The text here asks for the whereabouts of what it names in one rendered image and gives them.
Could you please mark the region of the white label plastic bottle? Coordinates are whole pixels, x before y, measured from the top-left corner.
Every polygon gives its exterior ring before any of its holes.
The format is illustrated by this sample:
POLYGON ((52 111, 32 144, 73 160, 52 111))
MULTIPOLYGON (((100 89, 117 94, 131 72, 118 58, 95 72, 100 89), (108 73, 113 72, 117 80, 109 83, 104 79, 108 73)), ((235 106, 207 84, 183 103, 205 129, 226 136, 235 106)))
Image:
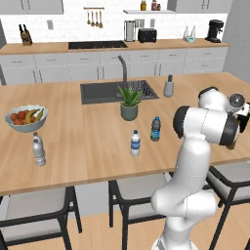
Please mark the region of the white label plastic bottle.
POLYGON ((134 131, 131 137, 131 155, 138 156, 140 153, 141 137, 137 130, 134 131))

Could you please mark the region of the white dish rack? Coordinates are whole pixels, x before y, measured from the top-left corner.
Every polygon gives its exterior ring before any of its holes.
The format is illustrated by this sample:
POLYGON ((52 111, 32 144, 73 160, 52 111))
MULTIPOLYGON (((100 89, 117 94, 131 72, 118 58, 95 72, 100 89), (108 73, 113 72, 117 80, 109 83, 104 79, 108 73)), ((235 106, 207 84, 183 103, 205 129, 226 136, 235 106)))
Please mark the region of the white dish rack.
POLYGON ((186 30, 184 32, 183 40, 187 41, 188 43, 194 43, 195 42, 195 27, 192 28, 191 32, 188 32, 188 27, 186 27, 186 30))

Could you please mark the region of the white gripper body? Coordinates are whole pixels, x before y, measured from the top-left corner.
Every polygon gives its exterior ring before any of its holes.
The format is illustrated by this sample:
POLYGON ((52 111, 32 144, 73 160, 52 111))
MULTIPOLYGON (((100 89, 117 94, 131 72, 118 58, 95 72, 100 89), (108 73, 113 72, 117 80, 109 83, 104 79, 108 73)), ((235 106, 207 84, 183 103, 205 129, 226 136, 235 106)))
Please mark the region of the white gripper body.
POLYGON ((241 113, 238 115, 238 120, 241 126, 245 126, 247 124, 249 113, 250 113, 250 103, 246 103, 241 113))

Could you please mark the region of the grey sink tap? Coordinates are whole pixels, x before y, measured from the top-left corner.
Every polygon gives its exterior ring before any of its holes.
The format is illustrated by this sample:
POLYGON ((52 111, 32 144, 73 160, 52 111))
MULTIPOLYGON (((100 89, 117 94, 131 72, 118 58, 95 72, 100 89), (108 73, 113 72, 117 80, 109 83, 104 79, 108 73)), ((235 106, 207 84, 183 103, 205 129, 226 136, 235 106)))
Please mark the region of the grey sink tap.
POLYGON ((127 89, 127 64, 124 61, 124 59, 122 58, 121 55, 118 56, 118 59, 120 60, 121 64, 122 64, 122 70, 123 70, 123 88, 127 89))

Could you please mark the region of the wooden knife block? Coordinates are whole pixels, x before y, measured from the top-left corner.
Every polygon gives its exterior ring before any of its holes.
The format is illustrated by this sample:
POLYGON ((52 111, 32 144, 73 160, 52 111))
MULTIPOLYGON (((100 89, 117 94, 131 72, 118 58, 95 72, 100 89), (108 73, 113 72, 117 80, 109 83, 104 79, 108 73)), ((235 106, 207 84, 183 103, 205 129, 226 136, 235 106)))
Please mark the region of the wooden knife block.
POLYGON ((30 33, 27 30, 26 26, 24 24, 20 24, 19 29, 20 29, 20 33, 21 33, 21 40, 22 40, 23 46, 31 46, 32 39, 31 39, 30 33))

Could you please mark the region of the black hob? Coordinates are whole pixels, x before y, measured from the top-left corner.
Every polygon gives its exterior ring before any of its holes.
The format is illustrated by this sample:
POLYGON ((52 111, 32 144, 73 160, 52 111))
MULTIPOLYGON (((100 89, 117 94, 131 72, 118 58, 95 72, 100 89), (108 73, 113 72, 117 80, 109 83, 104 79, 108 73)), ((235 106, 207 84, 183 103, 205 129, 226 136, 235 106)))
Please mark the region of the black hob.
POLYGON ((116 40, 116 41, 84 41, 84 42, 69 42, 68 43, 68 50, 127 48, 127 47, 128 46, 122 40, 116 40))

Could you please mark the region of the pale blue fruit bowl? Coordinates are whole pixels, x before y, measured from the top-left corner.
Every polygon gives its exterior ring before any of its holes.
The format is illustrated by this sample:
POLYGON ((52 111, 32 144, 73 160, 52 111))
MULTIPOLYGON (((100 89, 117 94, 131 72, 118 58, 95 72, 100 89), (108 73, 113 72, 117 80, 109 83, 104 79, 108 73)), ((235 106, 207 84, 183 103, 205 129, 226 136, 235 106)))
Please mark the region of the pale blue fruit bowl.
POLYGON ((48 109, 45 106, 41 106, 38 104, 21 105, 19 107, 13 108, 5 115, 5 122, 18 132, 31 133, 37 131, 44 125, 47 115, 48 115, 48 109), (37 116, 39 113, 42 113, 41 118, 36 122, 24 125, 15 125, 14 121, 11 119, 12 113, 18 114, 20 111, 25 111, 25 110, 32 111, 34 109, 36 110, 34 116, 37 116))

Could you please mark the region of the black toaster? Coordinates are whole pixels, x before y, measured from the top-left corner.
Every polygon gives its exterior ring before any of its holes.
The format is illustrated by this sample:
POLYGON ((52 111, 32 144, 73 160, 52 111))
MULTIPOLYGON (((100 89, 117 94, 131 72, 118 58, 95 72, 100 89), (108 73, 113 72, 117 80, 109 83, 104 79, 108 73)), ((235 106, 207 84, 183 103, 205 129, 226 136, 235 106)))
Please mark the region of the black toaster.
POLYGON ((154 28, 140 28, 138 31, 138 40, 141 43, 156 42, 157 30, 154 28))

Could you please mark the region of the dark blue glass bottle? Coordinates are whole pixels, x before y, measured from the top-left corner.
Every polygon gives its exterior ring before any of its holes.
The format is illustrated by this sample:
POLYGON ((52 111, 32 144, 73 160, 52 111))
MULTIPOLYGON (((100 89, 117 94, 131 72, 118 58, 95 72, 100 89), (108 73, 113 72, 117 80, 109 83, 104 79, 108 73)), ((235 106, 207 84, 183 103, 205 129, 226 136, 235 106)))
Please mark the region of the dark blue glass bottle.
POLYGON ((150 132, 150 139, 154 142, 158 142, 160 138, 160 119, 158 116, 155 116, 152 123, 151 123, 151 132, 150 132))

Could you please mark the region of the black stool grey seat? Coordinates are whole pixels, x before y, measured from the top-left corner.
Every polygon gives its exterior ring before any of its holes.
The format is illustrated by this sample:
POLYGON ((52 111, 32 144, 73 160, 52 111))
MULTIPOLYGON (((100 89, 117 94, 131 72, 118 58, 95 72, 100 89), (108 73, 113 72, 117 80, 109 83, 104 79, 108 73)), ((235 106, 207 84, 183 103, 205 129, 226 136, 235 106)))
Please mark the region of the black stool grey seat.
POLYGON ((6 218, 0 221, 0 250, 9 246, 61 237, 72 250, 68 213, 73 212, 82 232, 75 187, 60 187, 10 196, 6 218))
POLYGON ((209 250, 214 250, 231 206, 250 204, 250 163, 247 161, 211 166, 206 182, 220 198, 218 207, 224 206, 209 250))
POLYGON ((113 208, 119 206, 122 215, 121 250, 127 250, 128 226, 163 219, 151 207, 150 197, 157 188, 164 187, 173 173, 161 173, 108 182, 109 226, 113 227, 113 208))

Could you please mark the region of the white wall shelf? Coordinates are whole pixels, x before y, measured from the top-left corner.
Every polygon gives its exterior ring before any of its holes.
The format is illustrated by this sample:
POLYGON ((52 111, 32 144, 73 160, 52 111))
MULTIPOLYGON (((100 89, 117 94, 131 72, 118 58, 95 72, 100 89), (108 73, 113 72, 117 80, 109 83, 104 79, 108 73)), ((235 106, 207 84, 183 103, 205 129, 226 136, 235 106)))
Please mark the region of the white wall shelf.
POLYGON ((123 10, 123 13, 128 15, 160 15, 160 14, 176 14, 176 12, 168 11, 168 10, 161 10, 161 11, 141 11, 141 10, 123 10))

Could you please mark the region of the green potted plant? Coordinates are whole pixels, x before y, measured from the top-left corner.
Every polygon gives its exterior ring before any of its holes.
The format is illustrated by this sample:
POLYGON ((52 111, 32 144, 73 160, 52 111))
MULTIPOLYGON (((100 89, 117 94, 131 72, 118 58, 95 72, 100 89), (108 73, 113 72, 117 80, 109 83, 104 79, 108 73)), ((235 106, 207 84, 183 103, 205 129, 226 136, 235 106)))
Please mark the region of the green potted plant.
POLYGON ((142 91, 133 91, 132 88, 122 89, 118 87, 122 95, 123 102, 120 104, 121 117, 126 121, 133 121, 138 116, 140 96, 142 91))

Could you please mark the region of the clear plastic water bottle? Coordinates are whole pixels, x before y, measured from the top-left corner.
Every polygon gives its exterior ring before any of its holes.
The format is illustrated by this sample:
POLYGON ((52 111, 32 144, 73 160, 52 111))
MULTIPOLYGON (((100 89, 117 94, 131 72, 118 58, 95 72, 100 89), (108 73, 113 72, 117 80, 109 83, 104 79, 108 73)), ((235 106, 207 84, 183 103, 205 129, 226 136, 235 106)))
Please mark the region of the clear plastic water bottle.
POLYGON ((36 164, 38 166, 44 166, 46 164, 45 150, 43 141, 37 132, 33 133, 32 146, 36 164))

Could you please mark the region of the grey base cupboard run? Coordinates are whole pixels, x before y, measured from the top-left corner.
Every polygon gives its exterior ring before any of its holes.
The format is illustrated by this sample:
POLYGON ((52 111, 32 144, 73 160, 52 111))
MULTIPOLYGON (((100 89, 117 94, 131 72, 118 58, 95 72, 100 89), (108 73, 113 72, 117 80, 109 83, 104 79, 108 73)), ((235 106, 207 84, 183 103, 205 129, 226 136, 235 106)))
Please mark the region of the grey base cupboard run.
POLYGON ((226 47, 0 56, 4 85, 220 72, 226 47))

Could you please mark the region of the grey wall cupboards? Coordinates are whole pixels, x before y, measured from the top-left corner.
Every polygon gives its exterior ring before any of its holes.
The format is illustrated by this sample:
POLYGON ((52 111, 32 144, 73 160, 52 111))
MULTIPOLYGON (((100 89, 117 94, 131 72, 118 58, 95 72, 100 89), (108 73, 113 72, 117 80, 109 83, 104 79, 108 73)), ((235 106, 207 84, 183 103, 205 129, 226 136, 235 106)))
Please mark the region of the grey wall cupboards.
POLYGON ((177 0, 177 13, 227 14, 232 0, 177 0))
POLYGON ((0 15, 62 15, 63 0, 0 0, 0 15))

